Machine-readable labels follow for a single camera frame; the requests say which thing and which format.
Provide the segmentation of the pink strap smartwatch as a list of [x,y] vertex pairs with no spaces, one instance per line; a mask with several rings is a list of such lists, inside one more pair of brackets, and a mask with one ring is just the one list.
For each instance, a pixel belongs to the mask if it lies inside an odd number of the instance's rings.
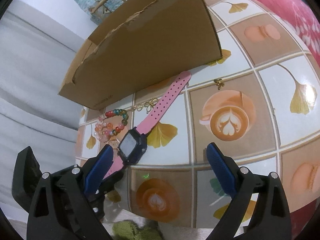
[[136,127],[130,129],[118,146],[117,157],[112,161],[112,165],[104,178],[120,171],[125,166],[137,164],[147,149],[147,135],[159,123],[163,115],[179,96],[191,78],[188,71],[181,72],[157,101],[147,117]]

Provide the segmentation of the white fluffy towel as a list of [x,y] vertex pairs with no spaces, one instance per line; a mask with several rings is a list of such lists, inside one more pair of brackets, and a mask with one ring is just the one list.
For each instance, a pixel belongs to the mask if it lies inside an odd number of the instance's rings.
[[112,239],[165,239],[158,223],[131,213],[120,213],[117,217],[100,220]]

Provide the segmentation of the white curtain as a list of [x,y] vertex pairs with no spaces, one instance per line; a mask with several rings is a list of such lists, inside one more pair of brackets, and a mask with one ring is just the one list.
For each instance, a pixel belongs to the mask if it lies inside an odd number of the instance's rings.
[[14,220],[27,213],[11,194],[18,153],[30,146],[41,170],[75,162],[81,106],[58,91],[74,52],[11,12],[1,18],[1,208]]

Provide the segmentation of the small gold bow earring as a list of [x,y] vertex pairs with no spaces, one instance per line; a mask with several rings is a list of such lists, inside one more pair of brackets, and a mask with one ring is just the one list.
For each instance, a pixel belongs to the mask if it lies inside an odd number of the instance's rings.
[[218,90],[225,86],[223,79],[214,79],[214,83],[217,86]]

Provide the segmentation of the wooden chair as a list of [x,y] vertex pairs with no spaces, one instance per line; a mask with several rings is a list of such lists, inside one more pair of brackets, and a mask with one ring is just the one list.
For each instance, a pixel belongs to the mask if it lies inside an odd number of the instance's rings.
[[112,13],[112,10],[110,10],[106,5],[108,1],[109,0],[96,0],[94,5],[89,7],[89,12],[92,19],[99,19],[102,21]]

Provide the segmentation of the brown cardboard box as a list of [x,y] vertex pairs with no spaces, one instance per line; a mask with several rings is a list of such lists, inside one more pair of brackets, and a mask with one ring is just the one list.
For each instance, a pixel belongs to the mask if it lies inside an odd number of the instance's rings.
[[221,57],[204,0],[127,0],[85,40],[59,94],[100,110]]

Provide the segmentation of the pink floral blanket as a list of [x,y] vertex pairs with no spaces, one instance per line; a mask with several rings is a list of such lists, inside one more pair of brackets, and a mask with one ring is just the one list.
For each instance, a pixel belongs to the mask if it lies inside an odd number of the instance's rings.
[[257,0],[286,21],[319,62],[319,21],[303,0]]

